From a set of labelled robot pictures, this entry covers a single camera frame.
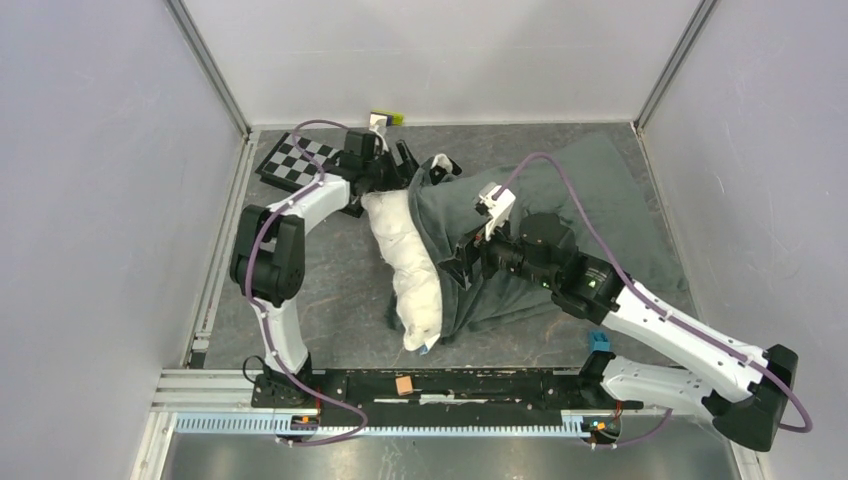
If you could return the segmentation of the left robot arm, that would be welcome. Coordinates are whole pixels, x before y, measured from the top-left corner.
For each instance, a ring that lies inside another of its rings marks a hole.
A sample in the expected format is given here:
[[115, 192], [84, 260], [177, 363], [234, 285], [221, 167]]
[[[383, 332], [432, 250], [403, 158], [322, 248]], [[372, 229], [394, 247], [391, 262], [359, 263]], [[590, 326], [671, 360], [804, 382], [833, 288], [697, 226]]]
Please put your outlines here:
[[295, 131], [278, 140], [259, 172], [280, 176], [291, 193], [242, 210], [229, 265], [230, 279], [256, 315], [264, 346], [262, 372], [251, 381], [254, 405], [297, 408], [321, 397], [296, 300], [305, 279], [307, 237], [333, 213], [368, 216], [380, 255], [393, 270], [408, 347], [430, 347], [439, 339], [439, 276], [408, 196], [419, 173], [440, 181], [460, 171], [443, 154], [420, 164], [405, 141], [389, 144], [376, 128], [347, 131], [340, 149]]

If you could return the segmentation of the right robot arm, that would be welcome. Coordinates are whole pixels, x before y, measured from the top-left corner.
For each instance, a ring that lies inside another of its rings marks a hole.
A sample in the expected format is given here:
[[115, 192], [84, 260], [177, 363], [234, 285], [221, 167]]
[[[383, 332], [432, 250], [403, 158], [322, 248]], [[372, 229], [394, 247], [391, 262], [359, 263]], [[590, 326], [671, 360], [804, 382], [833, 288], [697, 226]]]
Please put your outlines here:
[[746, 344], [673, 308], [614, 265], [579, 250], [555, 214], [481, 224], [462, 235], [439, 269], [462, 289], [503, 273], [549, 291], [560, 310], [623, 333], [676, 362], [643, 365], [614, 353], [593, 354], [577, 382], [580, 400], [602, 408], [613, 399], [666, 409], [692, 409], [728, 440], [758, 452], [772, 449], [794, 400], [799, 357], [775, 344]]

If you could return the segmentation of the white pillow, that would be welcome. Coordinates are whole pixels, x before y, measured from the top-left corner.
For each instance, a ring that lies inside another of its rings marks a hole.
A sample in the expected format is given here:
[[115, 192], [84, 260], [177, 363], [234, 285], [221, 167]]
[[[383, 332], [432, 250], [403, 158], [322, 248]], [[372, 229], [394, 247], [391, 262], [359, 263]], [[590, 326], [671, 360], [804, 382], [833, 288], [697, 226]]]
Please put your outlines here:
[[453, 184], [428, 185], [423, 174], [410, 189], [367, 193], [362, 205], [380, 255], [393, 269], [395, 318], [404, 329], [403, 348], [427, 351], [440, 338], [442, 288], [436, 263], [468, 225], [454, 203]]

